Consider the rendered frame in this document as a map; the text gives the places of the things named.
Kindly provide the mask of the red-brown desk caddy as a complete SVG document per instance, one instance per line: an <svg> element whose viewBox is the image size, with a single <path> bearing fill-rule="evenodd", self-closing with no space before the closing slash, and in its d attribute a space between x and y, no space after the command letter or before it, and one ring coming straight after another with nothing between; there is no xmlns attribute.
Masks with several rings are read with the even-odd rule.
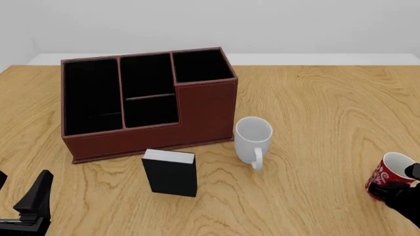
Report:
<svg viewBox="0 0 420 236"><path fill-rule="evenodd" d="M238 76L219 48L61 61L73 163L231 141Z"/></svg>

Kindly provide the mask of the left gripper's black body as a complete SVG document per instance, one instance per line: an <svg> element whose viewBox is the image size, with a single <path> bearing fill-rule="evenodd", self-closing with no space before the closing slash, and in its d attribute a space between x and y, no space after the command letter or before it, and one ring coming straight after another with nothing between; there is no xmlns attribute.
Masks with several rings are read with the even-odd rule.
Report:
<svg viewBox="0 0 420 236"><path fill-rule="evenodd" d="M0 220L0 236L45 236L50 223L49 218L42 217L26 222L17 219Z"/></svg>

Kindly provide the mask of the red patterned mug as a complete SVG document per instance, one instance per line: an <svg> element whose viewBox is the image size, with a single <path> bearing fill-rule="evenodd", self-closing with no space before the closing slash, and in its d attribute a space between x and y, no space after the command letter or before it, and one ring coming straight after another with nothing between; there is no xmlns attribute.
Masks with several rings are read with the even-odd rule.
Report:
<svg viewBox="0 0 420 236"><path fill-rule="evenodd" d="M384 186L388 182L404 182L406 184L412 185L414 181L419 181L420 178L409 178L405 175L405 168L416 163L411 157L403 155L401 153L386 153L383 155L380 163L377 165L376 169L373 171L369 179L365 184L366 191L368 192L368 187L372 183L379 184ZM375 200L381 202L386 201L387 198L376 198L372 196Z"/></svg>

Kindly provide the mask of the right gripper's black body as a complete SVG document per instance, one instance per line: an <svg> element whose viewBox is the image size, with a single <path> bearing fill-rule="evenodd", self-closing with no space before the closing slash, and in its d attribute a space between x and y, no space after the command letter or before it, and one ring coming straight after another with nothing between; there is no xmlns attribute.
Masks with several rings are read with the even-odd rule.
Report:
<svg viewBox="0 0 420 236"><path fill-rule="evenodd" d="M420 228L420 184L390 184L392 193L386 205L392 208Z"/></svg>

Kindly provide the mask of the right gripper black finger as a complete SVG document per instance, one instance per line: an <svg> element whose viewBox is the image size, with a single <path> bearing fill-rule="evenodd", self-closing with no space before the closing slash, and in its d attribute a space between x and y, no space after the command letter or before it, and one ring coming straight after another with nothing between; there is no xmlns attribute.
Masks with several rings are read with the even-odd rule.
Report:
<svg viewBox="0 0 420 236"><path fill-rule="evenodd" d="M420 178L420 163L414 163L408 166L404 172L409 178Z"/></svg>
<svg viewBox="0 0 420 236"><path fill-rule="evenodd" d="M384 186L379 184L372 183L368 187L368 192L376 198L387 198L389 196L394 196L403 189L410 188L410 184L404 182L388 182Z"/></svg>

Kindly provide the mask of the white mug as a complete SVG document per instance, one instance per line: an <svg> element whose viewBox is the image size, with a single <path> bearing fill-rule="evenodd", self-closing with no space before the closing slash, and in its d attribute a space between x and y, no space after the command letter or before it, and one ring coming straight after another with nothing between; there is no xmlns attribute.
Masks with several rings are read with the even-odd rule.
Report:
<svg viewBox="0 0 420 236"><path fill-rule="evenodd" d="M235 126L234 145L239 159L259 171L270 146L273 129L265 119L244 117Z"/></svg>

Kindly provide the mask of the black book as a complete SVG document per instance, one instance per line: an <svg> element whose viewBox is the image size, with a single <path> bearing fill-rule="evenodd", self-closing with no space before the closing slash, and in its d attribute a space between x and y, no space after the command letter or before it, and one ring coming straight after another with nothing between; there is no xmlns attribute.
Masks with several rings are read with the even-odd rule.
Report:
<svg viewBox="0 0 420 236"><path fill-rule="evenodd" d="M147 149L142 164L152 192L196 196L198 181L195 153Z"/></svg>

